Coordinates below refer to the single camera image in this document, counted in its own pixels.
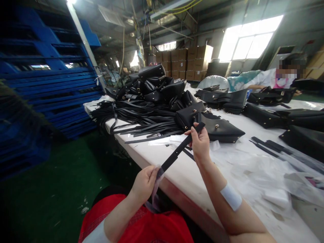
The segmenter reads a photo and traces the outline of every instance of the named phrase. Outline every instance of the stack of cardboard boxes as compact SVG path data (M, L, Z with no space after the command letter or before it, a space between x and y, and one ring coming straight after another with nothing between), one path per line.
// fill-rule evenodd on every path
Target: stack of cardboard boxes
M208 63L213 54L213 47L199 46L188 49L188 67L186 79L191 81L201 81L206 75Z
M165 75L167 77L171 77L171 70L172 70L172 64L171 64L171 52L170 51L162 51L157 52L155 54L156 62L162 63L162 66L165 70Z
M199 46L157 52L155 57L157 63L162 63L167 77L201 81L206 75L212 53L211 46Z

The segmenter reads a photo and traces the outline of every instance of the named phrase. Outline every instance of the factory floor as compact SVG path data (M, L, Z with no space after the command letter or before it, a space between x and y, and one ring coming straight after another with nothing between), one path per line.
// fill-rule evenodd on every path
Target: factory floor
M299 100L324 103L320 96ZM1 229L11 242L77 242L84 215L102 188L130 189L139 166L113 138L91 131L55 143L45 163L0 182Z

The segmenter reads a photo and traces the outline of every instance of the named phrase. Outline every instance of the bright window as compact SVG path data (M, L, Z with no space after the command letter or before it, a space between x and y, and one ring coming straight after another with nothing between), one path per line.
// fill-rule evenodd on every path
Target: bright window
M138 60L137 51L135 51L134 58L133 58L132 62L130 62L129 64L131 67L138 66L138 62L139 62L139 60Z
M160 51L168 51L168 50L173 50L176 48L176 43L177 42L170 42L170 43L165 43L163 45L158 45L156 46L157 49Z
M259 58L277 30L283 15L226 29L220 61Z

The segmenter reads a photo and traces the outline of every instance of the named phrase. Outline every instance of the forearm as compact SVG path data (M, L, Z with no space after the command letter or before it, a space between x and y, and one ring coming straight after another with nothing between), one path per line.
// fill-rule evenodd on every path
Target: forearm
M135 203L134 195L130 193L123 201L121 201L104 222L104 230L107 238L111 242L118 242L124 233L129 220L135 215L142 204Z
M242 200L242 204L236 212L230 207L220 191L227 185L227 181L210 157L205 161L198 161L200 173L206 185L209 197L215 211L229 235L240 235L243 233L267 233L267 229L250 208Z
M248 89L252 89L252 90L257 90L257 89L263 89L263 88L265 88L266 86L264 86L264 85L250 85L250 86L248 86Z

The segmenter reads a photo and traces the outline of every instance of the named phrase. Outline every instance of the white sleeve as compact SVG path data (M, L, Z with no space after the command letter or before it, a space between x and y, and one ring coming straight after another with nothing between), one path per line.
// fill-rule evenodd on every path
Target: white sleeve
M248 88L250 85L261 85L265 79L264 72L259 73L254 79L250 82L243 85L242 89Z
M84 240L82 243L110 243L105 231L103 220Z

